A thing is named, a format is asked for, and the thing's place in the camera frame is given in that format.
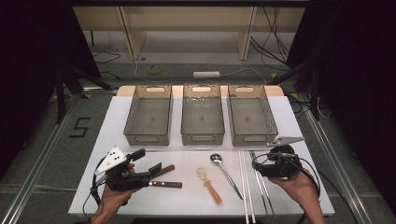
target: wooden handle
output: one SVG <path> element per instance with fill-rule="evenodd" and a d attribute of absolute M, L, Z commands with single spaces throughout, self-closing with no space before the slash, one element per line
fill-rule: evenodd
<path fill-rule="evenodd" d="M 216 201 L 217 204 L 221 203 L 222 199 L 218 195 L 218 193 L 213 189 L 212 185 L 210 184 L 210 180 L 206 180 L 204 182 L 204 186 L 207 187 L 212 194 L 213 199 Z"/>
<path fill-rule="evenodd" d="M 181 182 L 150 181 L 149 184 L 151 186 L 169 187 L 169 188 L 177 188 L 177 189 L 181 189 L 181 187 L 183 186 Z"/>
<path fill-rule="evenodd" d="M 156 175 L 154 175 L 152 178 L 158 177 L 160 175 L 164 175 L 164 174 L 168 173 L 169 171 L 173 171 L 173 170 L 175 170 L 175 165 L 174 164 L 166 166 L 165 168 L 161 169 L 161 171 L 158 172 Z"/>

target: metal spoon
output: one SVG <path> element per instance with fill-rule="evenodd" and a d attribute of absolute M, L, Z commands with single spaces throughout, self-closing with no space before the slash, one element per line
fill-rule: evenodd
<path fill-rule="evenodd" d="M 220 165 L 220 167 L 223 169 L 224 173 L 227 175 L 228 179 L 230 180 L 231 184 L 233 185 L 233 188 L 235 189 L 235 191 L 238 194 L 239 198 L 243 199 L 241 192 L 239 192 L 239 189 L 236 187 L 236 185 L 233 182 L 233 180 L 231 179 L 230 175 L 225 170 L 224 166 L 221 164 L 221 156 L 219 154 L 217 154 L 217 153 L 212 154 L 210 156 L 210 160 L 212 160 L 213 162 L 216 162 L 216 163 L 218 163 Z"/>

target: tape roll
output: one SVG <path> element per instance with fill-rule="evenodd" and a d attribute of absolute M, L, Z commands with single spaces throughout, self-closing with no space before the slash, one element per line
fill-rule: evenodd
<path fill-rule="evenodd" d="M 152 75 L 158 75 L 163 71 L 163 66 L 160 64 L 152 64 L 148 67 L 148 72 Z"/>

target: human hand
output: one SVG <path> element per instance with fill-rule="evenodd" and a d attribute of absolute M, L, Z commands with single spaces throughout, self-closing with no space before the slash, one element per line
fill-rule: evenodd
<path fill-rule="evenodd" d="M 302 172 L 290 179 L 268 178 L 274 184 L 279 185 L 288 195 L 297 202 L 304 210 L 312 223 L 326 223 L 321 212 L 317 189 L 314 183 Z"/>
<path fill-rule="evenodd" d="M 134 164 L 128 164 L 128 171 L 134 174 Z M 105 185 L 103 190 L 102 200 L 96 210 L 95 215 L 91 218 L 91 223 L 107 223 L 111 218 L 113 218 L 120 207 L 128 202 L 131 195 L 140 189 L 130 189 L 125 191 L 112 190 L 108 185 Z"/>

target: person's left hand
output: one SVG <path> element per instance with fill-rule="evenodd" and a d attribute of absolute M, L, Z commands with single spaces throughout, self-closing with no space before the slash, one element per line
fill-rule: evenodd
<path fill-rule="evenodd" d="M 134 174 L 134 164 L 128 164 L 128 171 Z M 108 185 L 105 185 L 105 189 L 102 194 L 102 201 L 95 215 L 91 218 L 91 223 L 107 223 L 113 218 L 120 207 L 127 203 L 131 198 L 131 195 L 140 189 L 130 189 L 125 191 L 112 190 Z"/>

